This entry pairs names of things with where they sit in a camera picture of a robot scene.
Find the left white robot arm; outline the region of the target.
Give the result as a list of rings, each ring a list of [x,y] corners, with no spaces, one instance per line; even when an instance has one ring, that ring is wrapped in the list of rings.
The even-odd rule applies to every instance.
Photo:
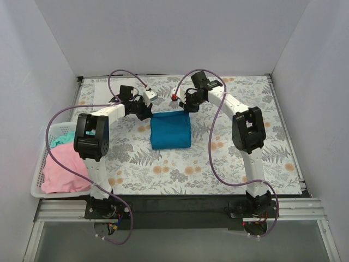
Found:
[[[141,121],[151,118],[152,101],[158,97],[150,88],[141,95],[135,95],[134,89],[121,85],[119,94],[111,98],[107,106],[91,114],[79,114],[76,123],[74,150],[82,158],[89,179],[92,180],[92,210],[104,217],[116,212],[116,206],[109,200],[112,187],[106,174],[110,125],[130,114],[136,115]]]

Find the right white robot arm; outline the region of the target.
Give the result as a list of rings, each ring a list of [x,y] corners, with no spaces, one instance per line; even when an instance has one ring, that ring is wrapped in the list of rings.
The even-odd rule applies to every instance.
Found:
[[[207,70],[195,69],[189,72],[194,87],[187,90],[178,86],[172,93],[172,100],[186,112],[198,112],[200,105],[209,102],[217,106],[232,121],[232,141],[240,152],[247,181],[246,200],[241,213],[259,215],[264,213],[272,202],[271,189],[265,181],[262,148],[266,139],[262,111],[259,107],[249,107],[227,91],[222,78],[210,81]]]

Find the teal blue t shirt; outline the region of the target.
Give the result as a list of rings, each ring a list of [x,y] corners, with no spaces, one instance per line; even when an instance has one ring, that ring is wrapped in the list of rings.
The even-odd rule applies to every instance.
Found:
[[[190,116],[185,111],[160,112],[151,118],[151,146],[153,150],[172,150],[191,147]]]

